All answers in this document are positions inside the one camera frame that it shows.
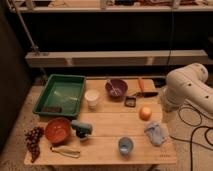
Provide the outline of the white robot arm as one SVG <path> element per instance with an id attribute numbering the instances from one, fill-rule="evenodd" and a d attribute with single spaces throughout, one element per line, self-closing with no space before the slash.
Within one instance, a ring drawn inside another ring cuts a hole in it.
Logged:
<path id="1" fill-rule="evenodd" d="M 200 63 L 170 71 L 166 76 L 166 87 L 162 101 L 164 110 L 177 110 L 185 100 L 189 100 L 209 114 L 213 114 L 213 88 L 205 84 L 208 70 Z"/>

